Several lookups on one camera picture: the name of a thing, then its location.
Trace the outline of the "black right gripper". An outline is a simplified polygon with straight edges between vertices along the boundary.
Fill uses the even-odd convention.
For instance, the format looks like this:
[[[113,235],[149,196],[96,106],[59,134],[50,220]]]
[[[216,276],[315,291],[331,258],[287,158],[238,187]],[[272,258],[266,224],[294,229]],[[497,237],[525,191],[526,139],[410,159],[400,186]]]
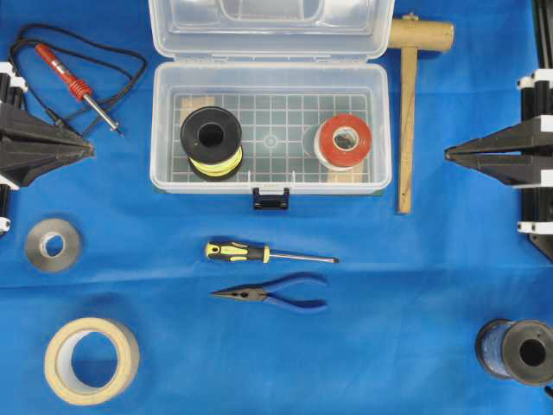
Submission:
[[[445,150],[445,158],[524,190],[521,233],[552,234],[552,71],[517,83],[524,122]],[[500,155],[522,151],[524,155]]]

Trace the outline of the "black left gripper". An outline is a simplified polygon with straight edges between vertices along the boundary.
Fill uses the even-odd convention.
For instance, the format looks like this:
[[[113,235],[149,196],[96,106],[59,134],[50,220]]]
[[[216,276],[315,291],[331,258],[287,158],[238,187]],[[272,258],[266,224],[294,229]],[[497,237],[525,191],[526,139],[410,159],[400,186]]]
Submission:
[[[85,150],[68,153],[40,154],[1,150],[1,236],[10,230],[9,204],[11,190],[29,186],[49,171],[76,163],[94,155],[94,147],[76,132],[48,124],[24,107],[27,84],[9,62],[1,63],[1,134],[30,143],[64,144]]]

